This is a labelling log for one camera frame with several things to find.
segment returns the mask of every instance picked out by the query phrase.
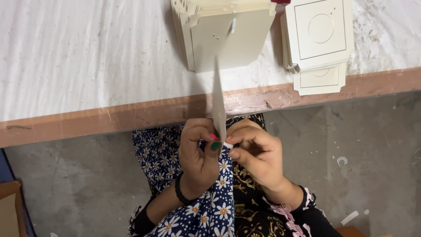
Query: woman's right hand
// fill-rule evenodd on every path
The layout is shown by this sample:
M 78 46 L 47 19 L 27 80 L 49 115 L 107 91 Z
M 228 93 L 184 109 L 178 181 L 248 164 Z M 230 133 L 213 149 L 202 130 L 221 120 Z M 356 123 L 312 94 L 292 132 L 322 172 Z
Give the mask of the woman's right hand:
M 228 155 L 242 165 L 261 185 L 267 199 L 274 204 L 298 208 L 303 200 L 302 189 L 282 174 L 282 144 L 258 124 L 243 119 L 227 130 L 228 144 L 240 143 Z
M 283 179 L 282 144 L 257 123 L 243 119 L 226 132 L 228 144 L 240 143 L 228 155 L 242 165 L 263 188 L 277 189 Z

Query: pink nail polish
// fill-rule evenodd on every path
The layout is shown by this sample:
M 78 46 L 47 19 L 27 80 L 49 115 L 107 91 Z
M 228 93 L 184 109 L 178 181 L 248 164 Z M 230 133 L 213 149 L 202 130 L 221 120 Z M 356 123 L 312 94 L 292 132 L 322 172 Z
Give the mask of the pink nail polish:
M 217 141 L 217 142 L 220 142 L 221 140 L 215 135 L 215 134 L 213 134 L 213 133 L 211 133 L 210 134 L 211 136 L 212 136 L 212 138 L 215 140 L 215 141 Z

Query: table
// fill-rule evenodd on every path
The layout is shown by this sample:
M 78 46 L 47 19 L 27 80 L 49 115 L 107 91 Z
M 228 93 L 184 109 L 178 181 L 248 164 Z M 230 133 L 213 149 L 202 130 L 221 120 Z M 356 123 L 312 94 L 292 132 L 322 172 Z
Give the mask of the table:
M 0 147 L 210 117 L 213 73 L 188 71 L 170 2 L 5 1 Z M 421 6 L 353 1 L 355 52 L 340 93 L 299 96 L 279 17 L 259 58 L 221 71 L 228 116 L 421 90 Z

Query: black sleeve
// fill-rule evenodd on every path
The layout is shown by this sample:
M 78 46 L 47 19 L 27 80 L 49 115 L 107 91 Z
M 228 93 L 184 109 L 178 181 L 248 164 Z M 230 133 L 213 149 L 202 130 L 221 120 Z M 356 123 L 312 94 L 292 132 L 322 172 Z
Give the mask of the black sleeve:
M 316 196 L 310 194 L 302 186 L 300 187 L 304 192 L 303 202 L 291 212 L 295 219 L 295 224 L 298 224 L 304 233 L 310 230 L 312 237 L 341 237 L 342 235 L 332 227 L 324 213 L 316 208 Z
M 149 217 L 146 214 L 146 208 L 154 198 L 155 197 L 151 197 L 143 210 L 139 212 L 141 208 L 139 207 L 132 218 L 130 218 L 129 232 L 131 236 L 143 237 L 155 228 L 156 225 L 149 220 Z

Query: woman's left hand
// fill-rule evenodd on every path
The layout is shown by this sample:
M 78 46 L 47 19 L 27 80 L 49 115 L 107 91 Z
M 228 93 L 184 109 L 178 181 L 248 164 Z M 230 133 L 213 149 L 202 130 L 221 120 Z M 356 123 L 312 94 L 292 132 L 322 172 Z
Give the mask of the woman's left hand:
M 185 198 L 194 200 L 208 190 L 219 177 L 218 152 L 221 142 L 216 142 L 211 120 L 194 118 L 187 120 L 181 132 L 179 147 L 180 165 L 184 172 L 180 179 L 180 190 Z M 200 139 L 208 142 L 204 152 L 199 148 Z M 211 145 L 219 143 L 215 150 Z

